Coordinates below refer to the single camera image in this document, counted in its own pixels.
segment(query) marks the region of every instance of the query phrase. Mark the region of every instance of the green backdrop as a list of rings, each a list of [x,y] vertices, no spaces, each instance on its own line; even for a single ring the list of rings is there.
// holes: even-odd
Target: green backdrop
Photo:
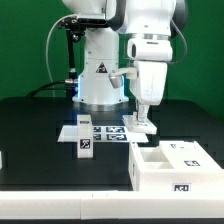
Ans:
[[[224,0],[187,2],[189,21],[184,35],[189,54],[182,64],[169,68],[164,98],[193,101],[224,121]],[[68,13],[61,0],[0,0],[0,99],[25,96],[49,83],[46,38],[51,26]],[[181,57],[179,37],[172,45],[175,57]],[[82,48],[82,44],[75,47],[80,71]],[[54,80],[67,78],[67,59],[65,32],[55,31],[50,44]],[[125,63],[120,57],[120,66]]]

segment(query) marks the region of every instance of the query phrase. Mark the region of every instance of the white block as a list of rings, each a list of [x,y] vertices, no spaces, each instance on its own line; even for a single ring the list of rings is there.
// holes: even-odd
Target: white block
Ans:
[[[144,133],[129,132],[124,126],[93,126],[93,129],[99,129],[99,132],[95,132],[94,142],[113,142],[113,143],[127,143],[127,142],[148,142],[148,138]],[[108,132],[108,128],[113,129],[124,129],[122,132]],[[125,135],[126,138],[120,139],[119,136]],[[77,142],[77,126],[74,125],[64,125],[62,127],[58,142]]]
[[[77,115],[77,156],[93,158],[93,126],[90,115]]]
[[[117,192],[92,192],[81,200],[81,219],[117,219],[119,200]]]
[[[223,218],[223,194],[119,192],[119,219]]]
[[[133,115],[124,115],[123,121],[129,132],[145,133],[155,135],[157,132],[156,126],[147,119],[145,122],[139,122],[134,119]]]
[[[73,192],[0,192],[0,219],[80,219]]]

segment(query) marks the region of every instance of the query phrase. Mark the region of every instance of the cable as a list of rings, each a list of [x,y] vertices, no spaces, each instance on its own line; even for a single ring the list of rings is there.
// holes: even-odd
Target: cable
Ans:
[[[71,15],[68,15],[68,16],[64,16],[62,17],[61,19],[59,19],[51,28],[49,34],[48,34],[48,37],[47,37],[47,42],[46,42],[46,50],[45,50],[45,59],[46,59],[46,66],[47,66],[47,72],[48,72],[48,76],[49,76],[49,79],[50,81],[53,83],[54,80],[53,80],[53,77],[52,77],[52,74],[51,74],[51,69],[50,69],[50,65],[49,65],[49,45],[50,45],[50,40],[51,40],[51,36],[52,36],[52,33],[55,29],[55,27],[58,25],[58,23],[63,20],[63,19],[67,19],[69,17],[72,17],[76,14],[71,14]]]
[[[72,88],[64,87],[64,88],[46,88],[46,89],[41,89],[38,92],[33,93],[32,96],[29,96],[29,98],[33,98],[36,94],[38,94],[41,91],[55,91],[55,90],[63,90],[63,91],[65,91],[65,90],[72,90]]]
[[[169,65],[177,65],[177,64],[180,64],[187,56],[188,54],[188,46],[187,46],[187,42],[184,38],[184,35],[182,34],[182,32],[179,30],[179,28],[176,26],[176,24],[174,23],[173,20],[171,20],[171,25],[174,27],[174,29],[176,30],[176,32],[180,35],[180,38],[184,44],[184,55],[182,58],[180,58],[179,60],[177,61],[170,61],[170,62],[167,62],[167,64]]]
[[[34,91],[31,91],[29,94],[27,94],[26,97],[34,97],[38,92],[42,91],[42,90],[45,90],[47,89],[48,87],[51,87],[51,86],[55,86],[55,85],[59,85],[59,84],[65,84],[65,81],[64,80],[61,80],[61,81],[55,81],[55,82],[51,82],[51,83],[48,83],[46,85],[43,85],[41,86],[40,88],[34,90]]]

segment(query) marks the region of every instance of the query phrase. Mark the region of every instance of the warning label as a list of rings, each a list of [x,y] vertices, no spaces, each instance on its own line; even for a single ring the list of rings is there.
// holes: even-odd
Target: warning label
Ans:
[[[99,68],[96,70],[96,73],[108,73],[103,62],[100,64]]]

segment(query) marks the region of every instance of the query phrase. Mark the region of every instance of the black cable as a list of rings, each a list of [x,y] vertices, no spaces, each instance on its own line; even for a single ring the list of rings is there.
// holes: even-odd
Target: black cable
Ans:
[[[63,90],[63,91],[65,91],[65,90],[72,90],[72,88],[47,88],[47,89],[42,89],[42,90],[40,90],[39,92],[41,92],[41,91],[55,91],[55,90]]]
[[[67,42],[68,42],[68,59],[70,69],[75,69],[75,55],[73,49],[73,33],[70,29],[66,30]]]
[[[55,81],[55,82],[51,82],[51,83],[48,83],[46,85],[43,85],[41,86],[40,88],[34,90],[34,91],[31,91],[29,94],[27,94],[26,97],[34,97],[37,93],[39,93],[40,91],[42,90],[45,90],[47,89],[48,87],[51,87],[51,86],[54,86],[54,85],[59,85],[59,84],[65,84],[65,81],[64,80],[61,80],[61,81]]]

